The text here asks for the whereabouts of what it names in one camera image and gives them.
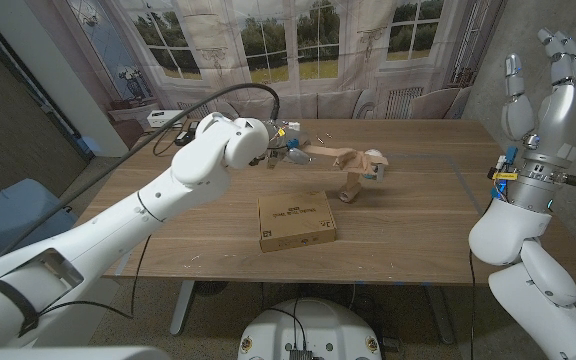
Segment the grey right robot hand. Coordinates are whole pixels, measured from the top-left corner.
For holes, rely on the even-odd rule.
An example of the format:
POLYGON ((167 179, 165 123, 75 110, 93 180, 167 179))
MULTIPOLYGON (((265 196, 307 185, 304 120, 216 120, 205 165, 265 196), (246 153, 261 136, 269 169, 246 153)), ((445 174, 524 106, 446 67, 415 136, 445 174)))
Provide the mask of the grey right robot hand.
POLYGON ((537 33, 550 64, 551 93, 538 112, 525 94, 522 63, 515 53, 505 59, 508 101, 502 107, 505 136, 521 141, 524 167, 545 172, 570 167, 576 160, 576 42, 546 28, 537 33))

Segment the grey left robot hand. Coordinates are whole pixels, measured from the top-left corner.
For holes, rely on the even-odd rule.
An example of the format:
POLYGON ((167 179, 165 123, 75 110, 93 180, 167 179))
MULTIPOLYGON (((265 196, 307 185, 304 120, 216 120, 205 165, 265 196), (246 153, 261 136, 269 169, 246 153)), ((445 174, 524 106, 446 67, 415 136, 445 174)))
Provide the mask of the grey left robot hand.
POLYGON ((265 153, 268 169, 274 169, 282 160, 299 165, 312 161, 312 157, 303 150, 311 142, 308 133, 301 130, 300 122, 265 120, 263 124, 269 135, 265 153))

